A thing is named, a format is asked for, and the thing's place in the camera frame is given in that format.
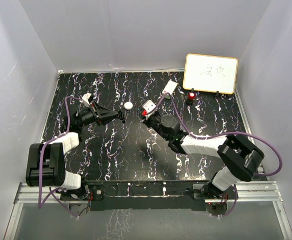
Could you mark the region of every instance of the purple cable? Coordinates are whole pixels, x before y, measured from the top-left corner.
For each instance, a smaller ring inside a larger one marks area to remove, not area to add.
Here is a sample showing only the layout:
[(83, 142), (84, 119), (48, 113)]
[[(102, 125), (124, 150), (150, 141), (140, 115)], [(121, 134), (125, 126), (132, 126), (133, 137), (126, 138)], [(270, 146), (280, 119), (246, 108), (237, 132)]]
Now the purple cable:
[[(68, 104), (67, 104), (67, 99), (75, 99), (75, 100), (81, 100), (80, 98), (77, 98), (77, 97), (73, 97), (73, 96), (67, 96), (65, 97), (64, 101), (65, 101), (65, 106), (66, 106), (66, 112), (67, 112), (67, 130), (65, 133), (62, 133), (61, 135), (57, 136), (57, 139), (62, 137), (62, 136), (65, 136), (68, 132), (69, 132), (69, 129), (70, 129), (70, 113), (69, 113), (69, 108), (68, 108)], [(42, 165), (43, 165), (43, 158), (44, 158), (44, 151), (45, 151), (45, 148), (48, 144), (50, 144), (52, 141), (56, 140), (55, 138), (51, 139), (51, 140), (48, 140), (47, 142), (44, 143), (44, 145), (42, 146), (42, 149), (41, 149), (41, 153), (40, 153), (40, 158), (39, 158), (39, 191), (38, 191), (38, 208), (42, 208), (42, 206), (44, 205), (45, 201), (48, 199), (48, 197), (50, 195), (52, 195), (55, 199), (57, 198), (55, 195), (54, 195), (54, 192), (58, 190), (58, 188), (55, 188), (53, 191), (50, 191), (49, 194), (45, 197), (44, 201), (41, 202), (41, 195), (42, 195)]]
[(235, 201), (234, 201), (234, 204), (232, 205), (232, 207), (230, 208), (230, 210), (228, 212), (226, 212), (225, 214), (222, 215), (223, 217), (229, 215), (233, 211), (233, 209), (235, 208), (235, 206), (236, 206), (237, 198), (238, 198), (238, 191), (237, 191), (236, 186), (233, 186), (233, 188), (234, 188), (234, 191), (235, 191)]
[(152, 109), (150, 112), (148, 112), (147, 114), (151, 114), (153, 113), (161, 104), (161, 102), (163, 101), (164, 99), (164, 96), (165, 95), (169, 95), (170, 96), (170, 99), (171, 99), (171, 104), (176, 112), (176, 115), (178, 117), (178, 120), (180, 122), (180, 124), (184, 127), (184, 129), (186, 130), (186, 132), (193, 138), (195, 139), (198, 139), (198, 140), (208, 140), (208, 139), (214, 139), (214, 138), (217, 138), (217, 137), (221, 137), (221, 136), (227, 136), (227, 135), (244, 135), (244, 136), (247, 136), (247, 137), (251, 137), (251, 138), (254, 138), (254, 139), (257, 139), (261, 142), (263, 142), (264, 144), (266, 144), (267, 146), (269, 146), (273, 151), (274, 153), (277, 155), (278, 157), (278, 160), (279, 160), (279, 166), (278, 166), (278, 169), (275, 170), (274, 172), (270, 172), (270, 173), (257, 173), (255, 174), (255, 176), (259, 176), (259, 177), (268, 177), (268, 176), (273, 176), (275, 174), (277, 174), (278, 172), (281, 171), (282, 169), (282, 165), (283, 165), (283, 161), (282, 161), (282, 157), (280, 155), (280, 153), (278, 152), (278, 150), (272, 145), (270, 144), (269, 142), (267, 142), (266, 140), (263, 140), (262, 138), (258, 137), (258, 136), (255, 136), (255, 135), (252, 135), (252, 134), (249, 134), (249, 133), (246, 133), (246, 132), (241, 132), (241, 131), (230, 131), (230, 132), (223, 132), (221, 134), (216, 134), (216, 135), (213, 135), (213, 136), (197, 136), (195, 134), (193, 134), (192, 132), (190, 132), (190, 130), (187, 128), (187, 126), (185, 125), (185, 123), (182, 121), (179, 113), (178, 113), (178, 109), (175, 105), (175, 102), (173, 100), (173, 97), (171, 96), (170, 93), (165, 93), (161, 96), (160, 100), (158, 101), (158, 103), (156, 104), (155, 108)]

